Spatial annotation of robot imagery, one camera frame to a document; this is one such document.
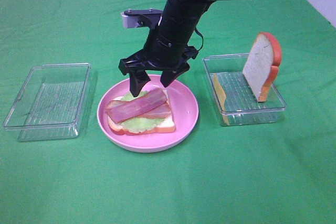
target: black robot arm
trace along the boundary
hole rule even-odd
[[[165,87],[188,71],[187,61],[195,59],[198,50],[187,43],[199,19],[215,1],[218,0],[167,0],[163,11],[129,9],[123,13],[124,18],[132,18],[131,27],[150,29],[144,47],[119,62],[123,75],[129,74],[133,96],[138,96],[150,81],[146,70],[162,71]]]

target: transparent tray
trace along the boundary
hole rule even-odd
[[[257,102],[242,73],[247,57],[248,54],[234,54],[203,58],[208,87],[222,126],[271,123],[283,118],[286,103],[274,84],[267,101]]]
[[[75,138],[88,96],[89,63],[31,69],[3,124],[18,141]]]

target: green surface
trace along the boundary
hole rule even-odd
[[[179,77],[200,107],[190,136],[153,154],[105,137],[98,103],[148,34],[124,29],[120,13],[165,1],[0,0],[1,121],[33,66],[89,62],[98,75],[78,138],[19,143],[0,129],[0,223],[335,223],[336,29],[305,0],[214,3]],[[201,58],[248,52],[261,30],[283,48],[285,120],[221,127]]]

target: bacon strip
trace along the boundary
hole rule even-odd
[[[171,109],[168,103],[163,103],[162,105],[156,107],[153,110],[150,110],[144,114],[138,115],[138,117],[141,118],[149,118],[149,119],[153,119],[153,118],[166,118],[167,116],[169,116],[171,114]]]
[[[112,100],[110,101],[107,106],[105,107],[106,111],[108,111],[111,108],[117,107],[119,105],[128,103],[129,101],[121,101],[121,100]],[[166,118],[171,114],[171,109],[170,106],[167,102],[163,103],[160,106],[157,106],[155,109],[152,109],[146,113],[143,113],[141,115],[138,115],[137,117],[140,118],[149,118],[149,119],[154,119],[154,118]]]
[[[106,112],[115,123],[120,123],[154,110],[156,107],[165,104],[166,101],[167,96],[163,90],[156,88],[132,101],[122,102],[117,106],[108,106],[109,108]]]

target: pink plate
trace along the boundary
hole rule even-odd
[[[160,76],[150,74],[151,81],[142,90],[163,88]],[[143,135],[116,135],[108,125],[107,115],[104,111],[107,103],[115,97],[124,95],[129,91],[129,79],[123,80],[109,89],[98,105],[97,119],[105,135],[115,144],[133,152],[159,152],[171,148],[182,142],[194,128],[198,118],[198,104],[194,94],[183,83],[175,80],[167,88],[169,102],[173,111],[176,130],[171,133],[152,133]]]

